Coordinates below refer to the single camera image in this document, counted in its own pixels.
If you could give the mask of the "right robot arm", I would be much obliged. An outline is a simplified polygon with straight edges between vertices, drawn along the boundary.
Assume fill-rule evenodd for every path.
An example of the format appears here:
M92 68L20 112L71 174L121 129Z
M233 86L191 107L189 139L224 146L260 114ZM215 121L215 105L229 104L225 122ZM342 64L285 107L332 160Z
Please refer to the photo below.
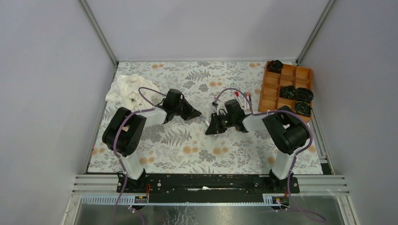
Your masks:
M235 128L242 133L266 130L278 152L269 176L269 187L275 193L283 192L292 182L297 155L313 142L309 126L288 106L259 114L247 114L237 100L229 100L221 112L211 114L206 135L218 135Z

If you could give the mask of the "white crumpled cloth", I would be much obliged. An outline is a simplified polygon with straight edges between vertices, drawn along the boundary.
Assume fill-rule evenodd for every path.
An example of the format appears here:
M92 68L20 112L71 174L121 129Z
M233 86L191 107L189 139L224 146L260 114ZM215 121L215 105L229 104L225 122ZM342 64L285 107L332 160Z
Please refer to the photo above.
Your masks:
M111 83L105 101L117 104L129 110L151 108L153 101L159 102L162 95L159 88L150 80L137 74L120 75Z

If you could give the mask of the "orange compartment tray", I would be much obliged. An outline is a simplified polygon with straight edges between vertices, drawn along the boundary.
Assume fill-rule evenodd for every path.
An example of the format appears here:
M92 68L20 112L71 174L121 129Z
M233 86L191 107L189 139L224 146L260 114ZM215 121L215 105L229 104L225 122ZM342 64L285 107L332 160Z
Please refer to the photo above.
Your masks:
M288 106L305 122L312 119L313 70L288 65L279 60L265 66L258 111L266 112Z

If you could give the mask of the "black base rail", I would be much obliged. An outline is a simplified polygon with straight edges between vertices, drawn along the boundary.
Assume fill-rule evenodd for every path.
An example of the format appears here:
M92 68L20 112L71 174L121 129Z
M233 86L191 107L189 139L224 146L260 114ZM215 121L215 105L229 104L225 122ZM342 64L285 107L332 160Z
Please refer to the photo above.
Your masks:
M143 173L138 179L117 173L118 193L138 194L139 203L260 203L264 194L300 193L297 178L274 175Z

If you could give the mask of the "white pen blue tip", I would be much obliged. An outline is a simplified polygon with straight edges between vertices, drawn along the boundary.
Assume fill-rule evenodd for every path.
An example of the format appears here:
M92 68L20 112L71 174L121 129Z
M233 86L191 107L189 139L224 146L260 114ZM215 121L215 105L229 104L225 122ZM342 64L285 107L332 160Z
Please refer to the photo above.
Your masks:
M246 95L245 92L243 93L243 97L244 97L244 108L245 108L245 110L247 110L248 109L248 103L247 103L247 95Z

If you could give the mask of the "white pen orange tip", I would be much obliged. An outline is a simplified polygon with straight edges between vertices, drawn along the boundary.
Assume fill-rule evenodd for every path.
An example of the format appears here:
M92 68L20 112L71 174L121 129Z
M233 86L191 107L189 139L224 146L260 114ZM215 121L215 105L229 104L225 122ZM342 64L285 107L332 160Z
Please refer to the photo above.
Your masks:
M245 96L246 96L246 99L247 99L247 101L246 101L246 103L247 103L246 108L247 108L248 111L250 111L250 105L251 105L251 103L250 103L250 92L247 91L247 92L245 93Z

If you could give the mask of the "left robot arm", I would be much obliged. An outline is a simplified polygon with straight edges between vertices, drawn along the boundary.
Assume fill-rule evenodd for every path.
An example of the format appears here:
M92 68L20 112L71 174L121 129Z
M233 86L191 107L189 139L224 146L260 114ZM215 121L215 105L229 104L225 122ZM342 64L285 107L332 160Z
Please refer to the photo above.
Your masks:
M161 125L170 122L175 116L183 120L191 120L202 113L195 109L185 99L183 93L170 89L158 104L144 97L142 90L159 93L150 88L140 87L138 93L150 106L143 110L129 110L120 107L112 117L102 135L102 142L118 159L122 167L122 177L128 181L128 187L135 193L145 188L145 179L141 177L145 170L139 162L136 149L146 127Z

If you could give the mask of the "floral table mat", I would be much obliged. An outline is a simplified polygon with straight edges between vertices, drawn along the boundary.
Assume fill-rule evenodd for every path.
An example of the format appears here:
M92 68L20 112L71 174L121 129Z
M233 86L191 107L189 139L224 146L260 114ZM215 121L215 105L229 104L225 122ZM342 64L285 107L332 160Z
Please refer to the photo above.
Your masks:
M266 130L205 135L215 97L223 106L234 89L248 91L258 109L264 69L264 62L121 62L116 77L137 74L162 93L179 90L202 113L144 129L136 152L146 172L267 174L278 150Z

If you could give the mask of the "purple pen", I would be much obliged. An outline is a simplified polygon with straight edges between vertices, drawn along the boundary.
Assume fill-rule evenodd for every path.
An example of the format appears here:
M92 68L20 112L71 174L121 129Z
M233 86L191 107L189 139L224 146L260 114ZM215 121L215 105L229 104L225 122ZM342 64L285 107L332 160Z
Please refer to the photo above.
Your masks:
M248 99L249 99L249 106L252 107L252 98L251 98L251 93L247 93Z

